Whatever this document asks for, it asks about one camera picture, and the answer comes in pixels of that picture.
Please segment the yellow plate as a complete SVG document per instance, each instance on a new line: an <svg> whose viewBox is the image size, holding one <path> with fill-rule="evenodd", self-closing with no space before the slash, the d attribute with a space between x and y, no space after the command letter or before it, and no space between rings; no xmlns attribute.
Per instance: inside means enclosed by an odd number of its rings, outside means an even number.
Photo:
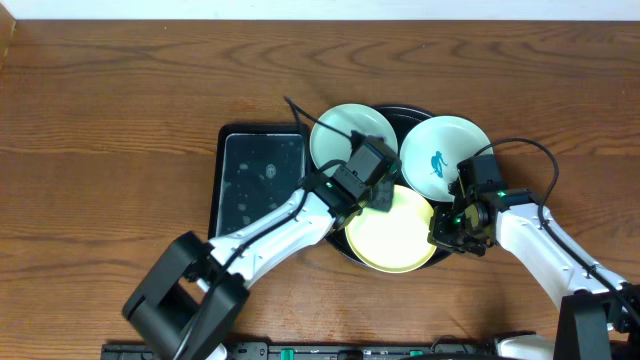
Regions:
<svg viewBox="0 0 640 360"><path fill-rule="evenodd" d="M392 274L425 265L436 252L428 242L434 209L414 190L394 186L388 212L365 208L345 228L349 247L369 267Z"/></svg>

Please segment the round black tray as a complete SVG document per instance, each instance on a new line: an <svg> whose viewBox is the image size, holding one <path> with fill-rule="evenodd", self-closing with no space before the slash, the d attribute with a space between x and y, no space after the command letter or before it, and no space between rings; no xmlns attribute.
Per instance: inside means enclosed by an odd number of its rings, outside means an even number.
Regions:
<svg viewBox="0 0 640 360"><path fill-rule="evenodd" d="M435 116L438 115L403 105L338 105L326 111L311 131L312 160L316 167L334 159L346 161L351 155L351 144L346 136L352 130L383 137L385 143L399 154L409 131ZM396 183L409 187L403 174Z"/></svg>

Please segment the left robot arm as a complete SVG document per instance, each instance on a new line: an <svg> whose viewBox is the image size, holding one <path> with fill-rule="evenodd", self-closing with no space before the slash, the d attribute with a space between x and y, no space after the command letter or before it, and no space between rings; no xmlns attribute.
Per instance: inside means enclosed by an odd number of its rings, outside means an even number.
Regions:
<svg viewBox="0 0 640 360"><path fill-rule="evenodd" d="M223 359L227 333L250 288L283 260L346 225L394 181L397 166L306 177L285 203L207 242L175 239L125 302L122 315L160 359Z"/></svg>

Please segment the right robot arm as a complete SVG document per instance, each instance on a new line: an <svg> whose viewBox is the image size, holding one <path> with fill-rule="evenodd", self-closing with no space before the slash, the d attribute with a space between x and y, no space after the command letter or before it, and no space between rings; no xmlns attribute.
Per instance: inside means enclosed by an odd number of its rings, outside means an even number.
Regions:
<svg viewBox="0 0 640 360"><path fill-rule="evenodd" d="M517 258L559 310L556 337L513 335L494 343L514 359L636 359L639 288L582 249L528 190L462 197L435 208L431 244L484 255L497 245Z"/></svg>

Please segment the black rectangular water tray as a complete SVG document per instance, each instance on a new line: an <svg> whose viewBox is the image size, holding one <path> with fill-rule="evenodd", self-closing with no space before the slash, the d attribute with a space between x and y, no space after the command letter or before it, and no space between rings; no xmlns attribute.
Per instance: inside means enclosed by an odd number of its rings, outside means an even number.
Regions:
<svg viewBox="0 0 640 360"><path fill-rule="evenodd" d="M218 133L208 236L230 234L281 206L311 168L306 125L231 123Z"/></svg>

